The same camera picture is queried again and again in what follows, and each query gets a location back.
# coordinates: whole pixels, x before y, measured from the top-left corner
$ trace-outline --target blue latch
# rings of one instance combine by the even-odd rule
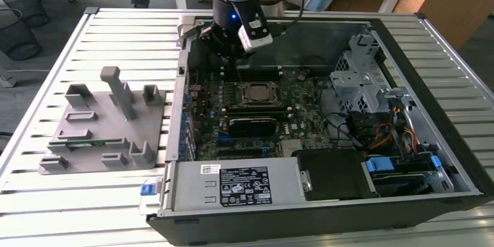
[[[141,185],[140,196],[156,195],[156,185]]]
[[[392,171],[393,166],[388,157],[372,157],[364,162],[368,172]]]
[[[431,156],[431,161],[432,161],[432,164],[433,164],[435,168],[440,168],[441,163],[440,163],[439,157],[437,156]]]

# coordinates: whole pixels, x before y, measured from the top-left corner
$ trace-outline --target metal slotted table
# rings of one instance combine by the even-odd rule
[[[162,175],[180,49],[180,16],[204,10],[100,9],[84,14],[0,156],[0,246],[169,246],[140,216],[140,185]],[[494,97],[427,20],[409,14],[305,13],[309,17],[379,17],[487,172],[494,176]],[[109,91],[100,69],[118,66],[132,90],[166,91],[156,168],[41,176],[37,163],[66,105],[62,93],[84,82]],[[389,69],[399,84],[397,73]],[[413,228],[299,237],[222,246],[492,246],[494,209],[485,204]]]

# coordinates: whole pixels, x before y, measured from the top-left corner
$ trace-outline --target red wire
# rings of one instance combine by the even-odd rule
[[[379,130],[380,130],[380,128],[381,128],[381,127],[384,127],[384,126],[391,126],[391,123],[380,124],[380,125],[377,126],[377,129],[376,129],[376,140],[377,140],[377,138],[379,138]]]

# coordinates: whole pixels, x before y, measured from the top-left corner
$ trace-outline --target gray plastic part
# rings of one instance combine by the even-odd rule
[[[149,148],[149,144],[144,142],[141,151],[138,150],[136,144],[130,143],[129,155],[136,164],[148,164],[154,158],[154,152]]]
[[[72,105],[73,108],[86,106],[86,103],[84,102],[84,98],[88,97],[89,95],[90,95],[90,92],[85,84],[69,85],[66,92],[65,92],[66,101]]]
[[[164,99],[164,91],[158,91],[158,93],[160,98]],[[69,167],[49,169],[40,167],[37,170],[40,174],[124,171],[154,167],[164,105],[146,106],[141,91],[132,91],[136,119],[126,121],[120,108],[112,102],[110,94],[112,92],[84,94],[82,101],[86,106],[73,108],[66,105],[48,149],[53,155],[62,155]],[[88,115],[94,113],[97,117],[88,121],[66,121],[66,115],[84,115],[84,113]],[[57,138],[60,131],[70,132],[73,130],[89,130],[90,139]],[[134,157],[129,155],[130,142],[137,148]],[[101,154],[104,153],[121,153],[126,164],[120,167],[106,167],[101,162]]]
[[[97,114],[93,111],[69,112],[65,115],[65,121],[74,123],[78,121],[94,121]]]
[[[126,140],[126,138],[120,139],[120,142],[108,142],[106,148],[109,150],[118,150],[118,149],[128,149],[130,147],[130,144]]]
[[[144,85],[141,90],[141,97],[144,98],[145,105],[160,105],[162,100],[160,97],[160,91],[156,85]]]
[[[68,161],[62,156],[44,157],[38,163],[45,170],[65,170],[68,167]]]
[[[128,121],[136,118],[136,112],[132,107],[132,99],[129,98],[124,86],[118,79],[120,69],[117,67],[102,67],[100,78],[108,83],[109,89],[113,93],[114,100],[121,109],[122,115]]]
[[[90,130],[60,130],[56,138],[68,140],[90,139]]]
[[[70,148],[66,145],[48,145],[48,150],[50,150],[52,153],[70,153]]]
[[[101,155],[101,162],[108,168],[114,168],[124,167],[128,161],[121,153],[104,153]]]
[[[126,84],[126,82],[121,82],[121,85],[122,85],[122,91],[125,92],[125,95],[126,95],[126,97],[129,98],[130,103],[133,104],[134,99],[133,99],[133,95],[132,95],[130,87],[129,87],[129,85]]]

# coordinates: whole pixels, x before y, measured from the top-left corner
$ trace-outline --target metal bracket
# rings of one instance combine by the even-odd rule
[[[176,32],[178,33],[178,41],[176,46],[181,47],[185,45],[185,40],[189,36],[200,33],[200,25],[194,25],[194,16],[181,16],[178,18],[178,24],[176,25]]]
[[[409,96],[408,90],[405,88],[381,88],[377,92],[377,97],[379,94],[383,98],[403,98]]]

